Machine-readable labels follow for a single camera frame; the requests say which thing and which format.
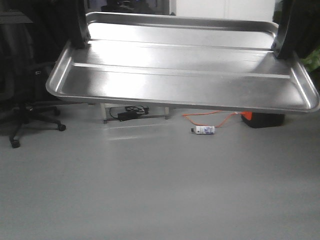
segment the green object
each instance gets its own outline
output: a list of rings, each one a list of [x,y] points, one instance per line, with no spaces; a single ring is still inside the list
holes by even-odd
[[[320,67],[320,46],[314,50],[307,58],[302,59],[306,70],[310,73]]]

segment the chair caster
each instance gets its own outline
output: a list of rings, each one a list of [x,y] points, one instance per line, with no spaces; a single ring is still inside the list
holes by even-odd
[[[66,129],[67,129],[66,125],[63,125],[63,124],[58,125],[58,130],[59,130],[60,132],[63,132],[63,131],[66,130]]]
[[[61,114],[61,111],[56,108],[56,109],[54,109],[53,114],[54,114],[55,116],[59,116],[59,115]]]
[[[13,140],[10,141],[10,142],[11,142],[11,146],[12,146],[13,149],[17,149],[17,148],[20,147],[20,142],[19,142],[19,140],[13,139]]]

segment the floor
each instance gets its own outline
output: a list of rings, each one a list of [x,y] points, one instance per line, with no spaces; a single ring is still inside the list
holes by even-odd
[[[0,240],[318,240],[320,112],[203,136],[182,113],[102,124],[65,105],[67,130],[0,128]],[[216,125],[228,113],[194,117]]]

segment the plastic bottle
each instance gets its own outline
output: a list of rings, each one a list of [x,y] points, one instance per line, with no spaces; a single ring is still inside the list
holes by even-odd
[[[213,135],[216,133],[215,126],[196,126],[195,129],[191,128],[191,132],[197,135]]]

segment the label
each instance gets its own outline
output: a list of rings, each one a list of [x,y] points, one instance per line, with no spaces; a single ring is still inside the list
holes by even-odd
[[[198,135],[213,135],[216,129],[214,126],[196,126],[195,133]]]

